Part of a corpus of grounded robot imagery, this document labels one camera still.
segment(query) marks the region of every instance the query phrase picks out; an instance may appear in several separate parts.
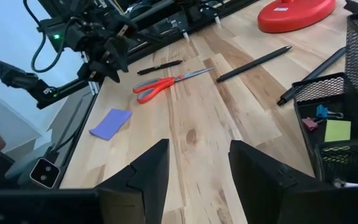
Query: binder clip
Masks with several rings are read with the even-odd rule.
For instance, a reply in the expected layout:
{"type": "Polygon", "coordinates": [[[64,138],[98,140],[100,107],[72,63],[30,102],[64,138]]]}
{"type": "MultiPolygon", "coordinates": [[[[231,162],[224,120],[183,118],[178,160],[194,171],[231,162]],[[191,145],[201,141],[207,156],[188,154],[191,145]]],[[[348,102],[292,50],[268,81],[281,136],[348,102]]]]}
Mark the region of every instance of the binder clip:
{"type": "Polygon", "coordinates": [[[312,119],[309,117],[302,119],[302,123],[305,125],[306,129],[309,131],[316,129],[318,127],[318,124],[323,121],[324,121],[324,119],[319,119],[318,121],[316,121],[316,119],[312,119]]]}
{"type": "Polygon", "coordinates": [[[335,113],[335,112],[329,111],[328,108],[323,105],[318,105],[317,110],[316,110],[316,117],[323,118],[323,119],[327,119],[327,118],[342,119],[343,113],[335,113]]]}

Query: blue binder clip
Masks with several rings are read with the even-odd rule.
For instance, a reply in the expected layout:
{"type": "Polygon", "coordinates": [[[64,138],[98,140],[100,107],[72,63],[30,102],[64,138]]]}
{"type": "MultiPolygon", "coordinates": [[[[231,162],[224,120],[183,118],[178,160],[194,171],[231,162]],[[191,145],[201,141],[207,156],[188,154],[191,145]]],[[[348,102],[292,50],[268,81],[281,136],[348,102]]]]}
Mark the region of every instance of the blue binder clip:
{"type": "Polygon", "coordinates": [[[318,105],[317,110],[316,110],[316,117],[323,118],[323,119],[327,119],[327,118],[342,119],[343,113],[335,113],[335,112],[329,111],[328,108],[323,105],[318,105]]]}

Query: wooden tabletop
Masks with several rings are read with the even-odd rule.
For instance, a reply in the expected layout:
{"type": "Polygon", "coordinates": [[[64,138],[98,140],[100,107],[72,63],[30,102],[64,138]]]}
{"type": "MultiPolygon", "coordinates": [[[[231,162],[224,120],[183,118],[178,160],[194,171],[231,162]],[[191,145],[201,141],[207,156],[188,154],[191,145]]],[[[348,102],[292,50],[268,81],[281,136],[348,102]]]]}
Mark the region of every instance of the wooden tabletop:
{"type": "MultiPolygon", "coordinates": [[[[276,101],[346,42],[343,0],[326,19],[286,34],[257,28],[261,0],[129,66],[121,83],[106,79],[75,149],[61,188],[87,188],[114,175],[162,138],[170,140],[170,179],[163,223],[246,223],[232,181],[227,153],[241,139],[264,153],[313,175],[293,102],[276,101]],[[293,48],[224,83],[215,78],[285,45],[293,48]],[[184,60],[138,76],[139,70],[184,60]],[[134,85],[155,77],[216,69],[177,83],[140,105],[134,85]],[[131,110],[130,120],[110,140],[90,135],[111,108],[131,110]]],[[[344,70],[344,58],[325,74],[344,70]]]]}

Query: red scissors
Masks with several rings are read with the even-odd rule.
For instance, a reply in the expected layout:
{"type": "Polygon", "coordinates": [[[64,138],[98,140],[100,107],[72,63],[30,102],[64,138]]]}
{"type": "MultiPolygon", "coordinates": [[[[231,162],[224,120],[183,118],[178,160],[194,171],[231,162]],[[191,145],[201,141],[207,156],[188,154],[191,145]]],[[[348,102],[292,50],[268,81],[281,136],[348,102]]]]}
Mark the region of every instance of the red scissors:
{"type": "Polygon", "coordinates": [[[202,74],[204,72],[208,72],[213,68],[204,68],[195,72],[190,72],[184,75],[179,75],[177,77],[167,77],[167,78],[153,78],[142,83],[137,84],[133,92],[140,93],[137,96],[137,101],[139,103],[146,103],[147,101],[151,100],[157,93],[161,90],[168,88],[175,84],[176,82],[185,80],[187,78],[194,77],[196,75],[202,74]]]}

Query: yellow sticky note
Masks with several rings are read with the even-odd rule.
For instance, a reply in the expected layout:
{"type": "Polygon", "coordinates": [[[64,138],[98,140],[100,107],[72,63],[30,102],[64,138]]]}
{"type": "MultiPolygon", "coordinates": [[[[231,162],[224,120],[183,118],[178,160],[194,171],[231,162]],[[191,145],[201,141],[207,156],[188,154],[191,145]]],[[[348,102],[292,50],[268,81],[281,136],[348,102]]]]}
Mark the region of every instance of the yellow sticky note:
{"type": "Polygon", "coordinates": [[[351,122],[327,120],[324,142],[350,140],[351,122]]]}

